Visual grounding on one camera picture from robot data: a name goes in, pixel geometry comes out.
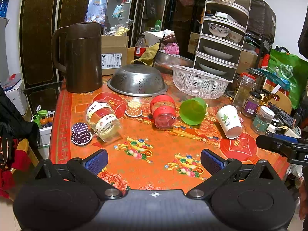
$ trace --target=blue gripper pad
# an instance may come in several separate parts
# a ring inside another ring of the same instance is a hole
[[[283,135],[279,135],[279,134],[275,134],[274,138],[283,140],[283,141],[287,141],[287,142],[291,142],[291,143],[298,143],[297,139],[294,137],[289,137],[289,136],[283,136]]]
[[[201,152],[201,164],[211,175],[213,175],[227,166],[227,161],[209,149],[204,149]]]
[[[98,175],[108,164],[108,153],[105,149],[100,149],[84,159],[83,162],[87,170]]]

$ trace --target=barcode label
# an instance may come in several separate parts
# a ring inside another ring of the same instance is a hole
[[[102,54],[102,69],[121,67],[122,54]]]
[[[254,113],[254,110],[253,109],[247,109],[247,112],[249,113],[249,114],[253,114]]]

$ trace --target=hand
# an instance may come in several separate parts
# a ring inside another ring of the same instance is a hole
[[[308,204],[307,204],[307,191],[305,181],[301,184],[299,188],[300,201],[299,201],[299,218],[304,220],[308,214]]]

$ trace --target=blue water bottle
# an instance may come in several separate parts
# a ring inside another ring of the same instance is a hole
[[[0,2],[0,17],[7,16],[7,7],[9,6],[9,0],[1,0]]]

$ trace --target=stainless steel colander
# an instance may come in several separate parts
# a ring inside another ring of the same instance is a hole
[[[118,68],[107,86],[120,94],[137,97],[154,96],[168,89],[161,73],[143,64],[128,64]]]

